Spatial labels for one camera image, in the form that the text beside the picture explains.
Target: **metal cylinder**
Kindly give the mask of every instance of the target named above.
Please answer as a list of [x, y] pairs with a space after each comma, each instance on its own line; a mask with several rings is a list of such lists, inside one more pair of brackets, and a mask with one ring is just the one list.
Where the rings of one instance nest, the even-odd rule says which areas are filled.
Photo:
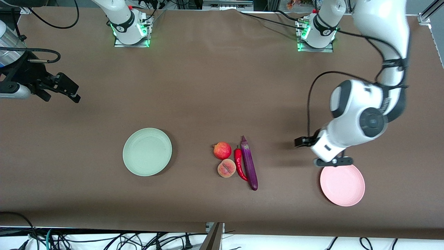
[[[24, 42], [2, 21], [0, 21], [0, 47], [26, 48]], [[9, 65], [17, 61], [24, 51], [0, 50], [0, 67]]]

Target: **pink plate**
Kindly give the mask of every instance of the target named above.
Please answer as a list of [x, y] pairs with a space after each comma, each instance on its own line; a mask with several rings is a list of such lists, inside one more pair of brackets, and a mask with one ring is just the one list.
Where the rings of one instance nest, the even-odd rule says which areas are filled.
[[353, 206], [364, 196], [365, 183], [354, 165], [325, 167], [321, 173], [321, 188], [334, 204]]

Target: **red chili pepper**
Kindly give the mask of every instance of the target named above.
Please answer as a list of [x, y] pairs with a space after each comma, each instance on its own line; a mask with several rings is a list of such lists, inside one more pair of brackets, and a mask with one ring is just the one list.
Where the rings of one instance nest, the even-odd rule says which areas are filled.
[[236, 163], [239, 176], [242, 180], [248, 181], [247, 176], [244, 175], [244, 171], [242, 170], [242, 150], [239, 145], [238, 148], [234, 150], [234, 162]]

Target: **peach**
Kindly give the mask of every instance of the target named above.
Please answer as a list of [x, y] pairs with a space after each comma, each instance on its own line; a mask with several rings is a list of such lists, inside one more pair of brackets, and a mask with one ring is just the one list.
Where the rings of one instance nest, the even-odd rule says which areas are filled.
[[225, 160], [231, 155], [231, 147], [226, 142], [219, 142], [214, 145], [213, 153], [219, 160]]
[[236, 164], [230, 159], [225, 159], [218, 166], [218, 173], [224, 178], [231, 177], [236, 172]]

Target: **green plate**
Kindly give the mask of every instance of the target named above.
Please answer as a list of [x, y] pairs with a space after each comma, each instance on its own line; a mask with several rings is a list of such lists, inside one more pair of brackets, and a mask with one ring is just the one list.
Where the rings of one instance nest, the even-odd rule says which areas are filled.
[[125, 143], [123, 162], [133, 174], [150, 176], [167, 166], [172, 151], [171, 141], [164, 132], [154, 128], [141, 129]]

